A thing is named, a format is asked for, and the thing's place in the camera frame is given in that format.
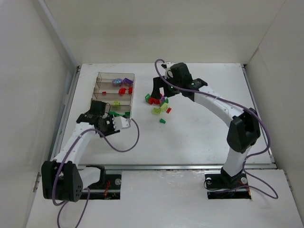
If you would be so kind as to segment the purple square lego brick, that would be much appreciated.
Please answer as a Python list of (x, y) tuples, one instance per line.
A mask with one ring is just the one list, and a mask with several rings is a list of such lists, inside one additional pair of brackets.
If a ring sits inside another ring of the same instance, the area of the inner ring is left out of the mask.
[(128, 87), (131, 87), (133, 85), (133, 81), (128, 79), (128, 78), (124, 78), (123, 79), (123, 84), (128, 86)]

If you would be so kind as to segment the red arch lego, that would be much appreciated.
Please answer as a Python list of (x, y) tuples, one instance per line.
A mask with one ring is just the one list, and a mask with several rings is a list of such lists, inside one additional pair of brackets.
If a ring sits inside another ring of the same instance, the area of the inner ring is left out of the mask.
[(125, 94), (126, 90), (127, 90), (126, 88), (120, 88), (118, 94), (123, 95)]

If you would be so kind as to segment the small green lego bottom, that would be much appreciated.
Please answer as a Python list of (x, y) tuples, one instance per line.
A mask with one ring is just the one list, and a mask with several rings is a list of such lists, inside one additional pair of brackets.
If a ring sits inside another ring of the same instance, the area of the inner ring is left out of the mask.
[(159, 120), (160, 123), (166, 124), (166, 121), (164, 119)]

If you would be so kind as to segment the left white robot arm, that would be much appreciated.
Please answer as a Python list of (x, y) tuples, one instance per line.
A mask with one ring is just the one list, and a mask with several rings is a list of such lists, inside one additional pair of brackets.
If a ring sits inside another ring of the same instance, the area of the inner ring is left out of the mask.
[(87, 112), (80, 114), (75, 129), (65, 147), (51, 161), (41, 167), (42, 191), (45, 199), (57, 202), (77, 202), (85, 188), (95, 183), (105, 183), (105, 168), (89, 165), (78, 169), (88, 143), (99, 133), (104, 136), (117, 133), (113, 115), (106, 113), (110, 105), (92, 101)]

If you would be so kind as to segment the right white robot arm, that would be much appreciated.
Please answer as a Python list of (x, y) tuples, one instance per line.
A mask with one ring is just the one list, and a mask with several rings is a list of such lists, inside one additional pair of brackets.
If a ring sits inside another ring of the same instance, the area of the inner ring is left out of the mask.
[(193, 79), (185, 63), (156, 62), (161, 62), (165, 74), (153, 78), (152, 98), (161, 98), (161, 88), (165, 97), (182, 94), (207, 108), (227, 125), (229, 152), (221, 168), (221, 178), (232, 183), (241, 175), (245, 157), (261, 135), (256, 111), (221, 98), (207, 82)]

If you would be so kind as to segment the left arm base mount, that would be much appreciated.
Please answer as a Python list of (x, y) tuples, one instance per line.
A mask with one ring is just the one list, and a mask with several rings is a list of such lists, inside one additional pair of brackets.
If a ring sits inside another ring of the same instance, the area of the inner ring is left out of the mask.
[(121, 174), (107, 174), (104, 180), (89, 186), (90, 200), (119, 200), (121, 197)]

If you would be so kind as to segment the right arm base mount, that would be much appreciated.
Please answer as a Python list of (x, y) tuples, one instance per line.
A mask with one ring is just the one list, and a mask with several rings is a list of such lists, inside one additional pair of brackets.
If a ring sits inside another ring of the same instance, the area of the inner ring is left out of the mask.
[(251, 193), (247, 184), (247, 176), (244, 173), (231, 180), (221, 173), (207, 173), (204, 180), (204, 188), (207, 190), (209, 200), (250, 200)]

